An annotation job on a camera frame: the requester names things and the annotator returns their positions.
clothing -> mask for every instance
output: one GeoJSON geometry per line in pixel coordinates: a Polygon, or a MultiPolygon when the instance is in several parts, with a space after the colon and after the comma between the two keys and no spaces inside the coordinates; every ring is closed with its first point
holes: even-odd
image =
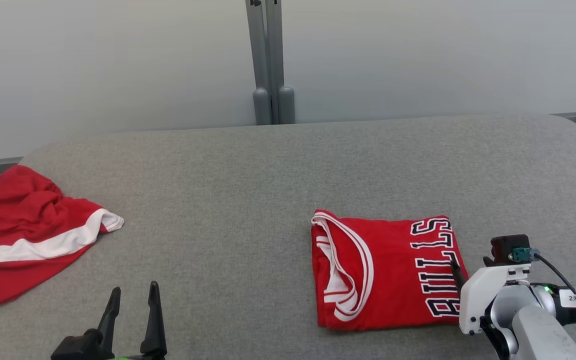
{"type": "Polygon", "coordinates": [[[52,278],[124,219],[84,198],[64,196],[22,165],[0,176],[0,304],[52,278]]]}
{"type": "Polygon", "coordinates": [[[451,261],[468,274],[447,216],[386,221],[318,209],[311,222],[318,325],[374,330],[459,322],[451,261]]]}

label sticker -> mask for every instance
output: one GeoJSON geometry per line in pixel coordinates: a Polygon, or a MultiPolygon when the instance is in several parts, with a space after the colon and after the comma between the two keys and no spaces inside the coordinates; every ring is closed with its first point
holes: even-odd
{"type": "Polygon", "coordinates": [[[559,299],[562,308],[576,308],[576,294],[573,294],[571,289],[560,289],[559,299]]]}

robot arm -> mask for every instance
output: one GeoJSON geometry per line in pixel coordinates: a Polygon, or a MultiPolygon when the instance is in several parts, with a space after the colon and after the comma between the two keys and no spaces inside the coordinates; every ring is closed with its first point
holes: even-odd
{"type": "MultiPolygon", "coordinates": [[[[108,305],[101,317],[98,328],[90,328],[80,336],[66,336],[57,349],[53,351],[50,360],[112,360],[113,337],[115,333],[115,319],[119,315],[121,290],[115,287],[112,290],[108,305]]],[[[162,314],[162,298],[160,286],[156,281],[150,283],[148,293],[148,325],[146,337],[141,342],[139,351],[141,355],[122,357],[133,360],[165,360],[168,353],[166,334],[164,332],[164,319],[162,314]]]]}
{"type": "Polygon", "coordinates": [[[486,267],[461,286],[461,331],[485,333],[500,360],[576,360],[576,344],[563,328],[576,324],[576,305],[560,296],[570,290],[526,280],[540,257],[526,235],[495,237],[491,244],[494,260],[485,257],[486,267]]]}

gray felt surface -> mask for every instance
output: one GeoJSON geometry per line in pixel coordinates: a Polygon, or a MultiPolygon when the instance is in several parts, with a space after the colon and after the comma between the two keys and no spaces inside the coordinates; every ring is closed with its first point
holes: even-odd
{"type": "MultiPolygon", "coordinates": [[[[128,132],[44,146],[22,164],[126,219],[57,276],[0,306],[0,359],[46,359],[122,289],[116,354],[138,353],[149,282],[169,359],[496,359],[458,326],[318,328],[309,220],[450,216],[467,268],[526,233],[576,285],[576,124],[456,116],[128,132]]],[[[533,281],[555,281],[537,264],[533,281]]],[[[576,341],[576,325],[567,326],[576,341]]]]}

folded jersey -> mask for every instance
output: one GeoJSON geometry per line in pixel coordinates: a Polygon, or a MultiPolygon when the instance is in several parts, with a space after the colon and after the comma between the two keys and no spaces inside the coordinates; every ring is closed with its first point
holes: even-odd
{"type": "Polygon", "coordinates": [[[459,322],[451,261],[468,274],[447,216],[386,221],[318,209],[311,222],[318,325],[375,330],[459,322]]]}

